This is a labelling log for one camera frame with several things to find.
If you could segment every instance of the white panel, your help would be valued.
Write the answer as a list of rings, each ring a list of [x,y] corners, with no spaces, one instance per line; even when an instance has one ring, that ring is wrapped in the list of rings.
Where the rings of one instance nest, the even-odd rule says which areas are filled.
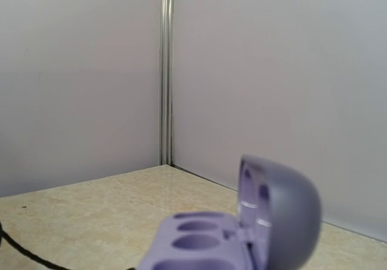
[[[0,0],[0,196],[154,166],[160,0]]]
[[[325,220],[387,240],[387,0],[175,0],[175,163],[295,167]]]

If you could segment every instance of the metal pole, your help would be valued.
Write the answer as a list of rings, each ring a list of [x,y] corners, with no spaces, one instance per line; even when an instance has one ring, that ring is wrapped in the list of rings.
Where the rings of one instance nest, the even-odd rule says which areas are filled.
[[[172,29],[174,0],[161,0],[160,164],[172,165]]]

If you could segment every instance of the marble countertop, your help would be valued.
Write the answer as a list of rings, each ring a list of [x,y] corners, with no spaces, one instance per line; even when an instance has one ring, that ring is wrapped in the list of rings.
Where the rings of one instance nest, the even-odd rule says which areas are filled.
[[[236,192],[168,166],[0,199],[3,228],[15,240],[75,270],[137,266],[164,217],[206,210],[235,214]],[[0,269],[45,268],[3,242]],[[387,245],[323,225],[303,269],[387,269]]]

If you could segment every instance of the earbud charging case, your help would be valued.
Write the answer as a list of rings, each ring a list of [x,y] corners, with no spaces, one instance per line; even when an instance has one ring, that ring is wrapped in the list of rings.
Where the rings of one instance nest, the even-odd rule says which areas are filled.
[[[138,270],[294,270],[320,230],[320,199],[297,171],[255,156],[239,170],[238,216],[178,213],[162,221]]]

